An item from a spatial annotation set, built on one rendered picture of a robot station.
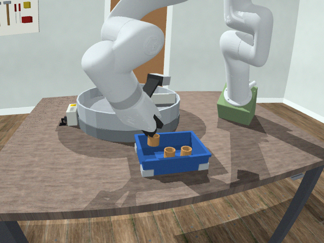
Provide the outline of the blue crate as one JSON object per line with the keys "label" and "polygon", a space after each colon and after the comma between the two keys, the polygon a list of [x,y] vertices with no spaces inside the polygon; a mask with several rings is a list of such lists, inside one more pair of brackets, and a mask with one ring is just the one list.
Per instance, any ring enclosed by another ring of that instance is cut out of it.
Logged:
{"label": "blue crate", "polygon": [[[138,155],[142,177],[172,174],[209,168],[209,157],[212,154],[203,145],[193,131],[166,132],[159,134],[159,146],[147,145],[145,134],[134,134],[135,152]],[[191,155],[180,156],[181,147],[192,148]],[[175,157],[165,157],[164,149],[172,147],[176,150]]]}

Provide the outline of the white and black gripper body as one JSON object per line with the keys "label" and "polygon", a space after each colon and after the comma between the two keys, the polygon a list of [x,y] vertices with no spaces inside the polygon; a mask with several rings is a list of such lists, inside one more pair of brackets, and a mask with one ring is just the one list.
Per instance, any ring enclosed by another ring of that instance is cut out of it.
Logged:
{"label": "white and black gripper body", "polygon": [[118,110],[112,106],[111,108],[125,125],[147,132],[154,132],[156,129],[156,121],[153,116],[156,115],[160,116],[158,118],[161,118],[158,108],[143,89],[141,98],[132,107],[124,110]]}

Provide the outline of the bronze bushing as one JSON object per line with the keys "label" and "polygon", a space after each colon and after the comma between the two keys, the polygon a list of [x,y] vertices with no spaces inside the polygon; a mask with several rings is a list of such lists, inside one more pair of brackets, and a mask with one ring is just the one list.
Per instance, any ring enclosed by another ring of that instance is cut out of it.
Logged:
{"label": "bronze bushing", "polygon": [[181,147],[181,154],[180,156],[191,155],[192,148],[189,146],[182,146]]}
{"label": "bronze bushing", "polygon": [[175,157],[175,149],[172,147],[166,147],[164,149],[164,158],[165,157]]}
{"label": "bronze bushing", "polygon": [[153,137],[150,137],[150,136],[148,135],[148,141],[147,141],[147,144],[148,144],[149,146],[152,146],[152,147],[159,146],[159,137],[160,137],[159,134],[155,134]]}

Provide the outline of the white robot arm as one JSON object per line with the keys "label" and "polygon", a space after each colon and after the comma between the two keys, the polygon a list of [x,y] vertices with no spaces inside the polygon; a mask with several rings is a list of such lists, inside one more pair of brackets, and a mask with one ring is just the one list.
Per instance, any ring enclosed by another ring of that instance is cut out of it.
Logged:
{"label": "white robot arm", "polygon": [[[159,27],[140,20],[156,9],[186,1],[120,0],[110,12],[101,29],[102,41],[84,53],[82,68],[113,108],[128,109],[139,101],[142,87],[133,70],[155,57],[165,42]],[[244,106],[256,85],[249,80],[250,65],[262,67],[268,59],[273,14],[252,0],[224,0],[224,20],[238,30],[220,38],[227,82],[224,98],[233,106]],[[170,85],[170,80],[171,76],[148,73],[143,91],[151,98],[157,86]]]}

